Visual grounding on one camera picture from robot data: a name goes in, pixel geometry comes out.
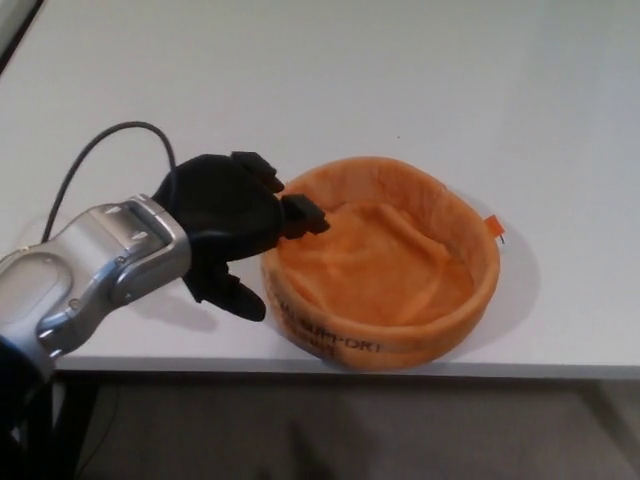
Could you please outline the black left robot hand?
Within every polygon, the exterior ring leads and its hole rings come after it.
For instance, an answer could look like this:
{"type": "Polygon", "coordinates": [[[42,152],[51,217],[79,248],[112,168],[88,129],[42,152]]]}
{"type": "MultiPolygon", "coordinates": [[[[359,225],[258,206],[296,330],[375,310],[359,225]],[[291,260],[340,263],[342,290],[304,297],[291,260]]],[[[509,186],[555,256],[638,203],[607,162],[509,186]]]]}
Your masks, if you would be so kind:
{"type": "Polygon", "coordinates": [[[232,275],[232,261],[260,255],[278,241],[329,229],[304,194],[286,194],[276,169],[255,152],[203,154],[167,174],[152,199],[177,221],[191,247],[182,280],[193,299],[261,322],[263,300],[232,275]]]}

